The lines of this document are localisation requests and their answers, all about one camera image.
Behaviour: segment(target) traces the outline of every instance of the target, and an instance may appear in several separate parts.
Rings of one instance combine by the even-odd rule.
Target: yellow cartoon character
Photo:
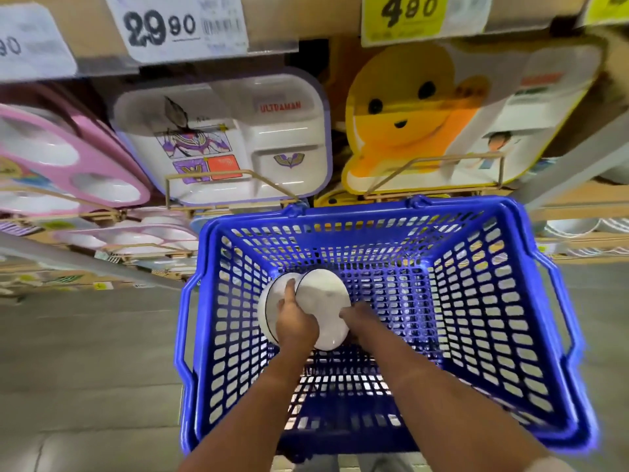
[[[358,73],[347,97],[345,122],[354,177],[389,174],[415,158],[442,156],[481,107],[490,88],[484,76],[455,85],[455,67],[437,43],[389,47]],[[429,172],[416,164],[407,173]]]

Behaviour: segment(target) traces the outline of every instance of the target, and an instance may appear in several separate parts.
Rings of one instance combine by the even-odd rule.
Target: hand
[[[295,301],[295,280],[290,279],[284,290],[284,299],[277,304],[277,340],[281,348],[297,348],[308,353],[319,339],[319,323],[307,315]]]
[[[360,347],[373,353],[373,337],[378,332],[388,331],[378,314],[365,301],[358,301],[338,314],[357,338]]]

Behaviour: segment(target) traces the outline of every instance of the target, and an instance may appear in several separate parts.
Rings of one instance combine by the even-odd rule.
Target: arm
[[[435,472],[523,472],[550,455],[492,400],[382,325],[366,303],[341,311],[375,358],[406,427]]]
[[[179,466],[179,472],[268,472],[286,425],[291,396],[319,325],[295,302],[295,280],[279,302],[277,336],[280,352],[205,439]]]

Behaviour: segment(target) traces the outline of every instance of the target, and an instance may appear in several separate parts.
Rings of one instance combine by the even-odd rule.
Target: blue shopping basket
[[[572,344],[564,351],[538,265],[547,269]],[[181,298],[175,365],[184,381],[189,452],[277,352],[260,332],[258,295],[288,271],[334,271],[413,349],[498,402],[555,451],[598,435],[578,374],[584,340],[559,269],[528,217],[503,197],[428,199],[221,217],[200,235]],[[184,362],[189,298],[200,280],[192,370]],[[373,358],[356,345],[308,359],[277,453],[416,451]]]

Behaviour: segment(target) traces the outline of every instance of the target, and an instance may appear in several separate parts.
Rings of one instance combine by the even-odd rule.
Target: gray floor
[[[569,461],[583,472],[625,471],[629,264],[563,271],[589,342],[582,374],[602,429],[598,452]],[[175,470],[177,305],[175,292],[152,288],[41,294],[0,309],[0,471]]]

